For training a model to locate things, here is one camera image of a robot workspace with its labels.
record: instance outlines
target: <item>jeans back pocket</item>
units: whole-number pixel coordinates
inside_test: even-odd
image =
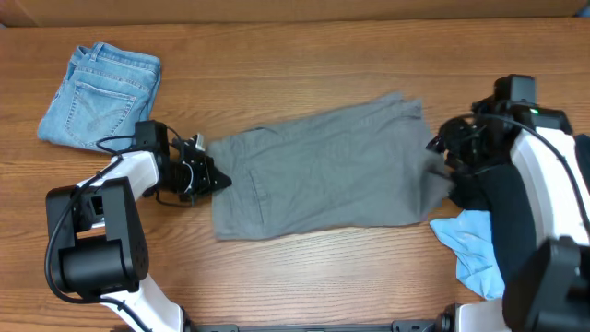
[[[112,136],[124,121],[137,97],[108,91],[76,81],[74,99],[65,121],[65,131],[84,146]]]

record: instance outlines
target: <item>blue jeans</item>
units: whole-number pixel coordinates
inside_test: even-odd
[[[78,46],[37,135],[55,144],[102,151],[97,140],[132,135],[135,123],[149,118],[160,78],[155,56],[103,42],[92,49]],[[116,139],[102,145],[119,150],[131,143]]]

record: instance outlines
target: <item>blue towel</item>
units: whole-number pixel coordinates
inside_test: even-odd
[[[431,221],[442,244],[457,255],[457,278],[486,300],[501,298],[504,281],[491,244],[488,211],[463,211],[457,218]]]

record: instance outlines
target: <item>wooden table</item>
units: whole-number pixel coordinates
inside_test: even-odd
[[[0,330],[90,331],[122,324],[98,305],[57,300],[43,276],[44,198],[103,167],[105,155],[36,137],[78,44],[112,43],[163,63],[152,118],[220,138],[368,101],[422,98],[435,131],[510,73],[537,77],[538,101],[590,131],[590,20],[482,19],[0,30]],[[217,242],[210,201],[138,203],[150,273],[198,323],[386,323],[434,317],[479,297],[427,223]],[[454,216],[446,202],[431,218]]]

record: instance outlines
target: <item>light blue cloth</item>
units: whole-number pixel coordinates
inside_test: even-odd
[[[457,255],[457,278],[486,300],[501,298],[504,281],[491,243],[488,211],[463,211],[457,218],[436,219],[431,227]]]
[[[128,136],[137,121],[149,119],[160,82],[159,59],[97,42],[78,46],[62,85],[39,124],[39,139],[75,148],[101,151],[95,142]],[[103,146],[120,150],[130,139]]]

